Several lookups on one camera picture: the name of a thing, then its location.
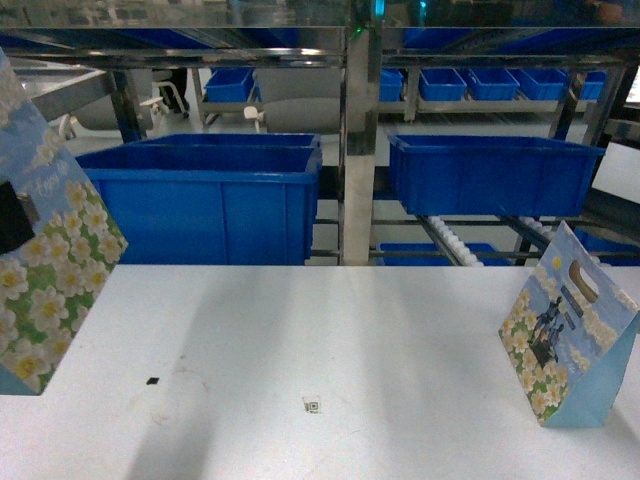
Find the paper gift bag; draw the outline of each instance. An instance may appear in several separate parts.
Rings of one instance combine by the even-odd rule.
[[[126,241],[0,50],[0,394],[40,394]]]
[[[499,331],[541,425],[604,424],[638,310],[563,222]]]

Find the blue plastic bin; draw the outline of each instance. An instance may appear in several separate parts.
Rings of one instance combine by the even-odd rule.
[[[320,135],[310,133],[177,133],[132,145],[240,145],[255,147],[319,147]]]
[[[462,100],[467,84],[453,68],[425,68],[420,74],[420,95],[440,102]]]
[[[384,69],[380,72],[380,101],[399,102],[403,77],[400,70]]]
[[[606,79],[607,74],[605,72],[590,72],[584,81],[580,100],[597,100],[600,98]]]
[[[246,102],[253,87],[252,68],[218,68],[212,75],[205,90],[208,102]]]
[[[472,253],[497,252],[496,247],[490,243],[467,243]],[[434,243],[381,243],[378,245],[381,252],[437,252],[438,247]],[[503,258],[479,259],[486,266],[508,267],[511,263]],[[387,267],[450,267],[451,262],[446,257],[377,257],[376,265]]]
[[[576,237],[580,240],[580,243],[590,252],[638,252],[640,248],[635,245],[629,245],[626,243],[612,242],[611,240],[605,240],[603,238],[595,237],[581,228],[576,228]],[[613,265],[616,267],[634,267],[640,266],[640,258],[603,258],[604,263]]]
[[[472,28],[407,28],[404,32],[404,46],[406,48],[439,50],[472,31]]]
[[[318,148],[123,145],[78,157],[129,241],[124,263],[301,265]]]
[[[476,100],[513,100],[520,87],[504,68],[476,68],[461,73]]]
[[[389,139],[391,187],[411,215],[578,215],[604,154],[544,138]]]
[[[529,100],[558,100],[565,89],[566,75],[555,69],[509,70]]]

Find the small sticker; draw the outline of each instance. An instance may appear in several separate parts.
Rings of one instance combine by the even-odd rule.
[[[304,409],[309,413],[322,413],[320,410],[320,397],[310,396],[310,397],[302,397],[302,401],[304,402]]]

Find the white table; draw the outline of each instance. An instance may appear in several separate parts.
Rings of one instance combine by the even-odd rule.
[[[604,428],[538,426],[497,335],[528,274],[120,266],[46,392],[0,397],[0,478],[640,478],[638,345]]]

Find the gift bag handle hole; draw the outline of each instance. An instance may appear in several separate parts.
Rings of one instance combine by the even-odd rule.
[[[584,271],[577,260],[571,262],[569,266],[569,278],[575,283],[580,293],[584,295],[584,298],[586,298],[589,303],[596,303],[598,295],[600,295],[598,285],[593,278]]]

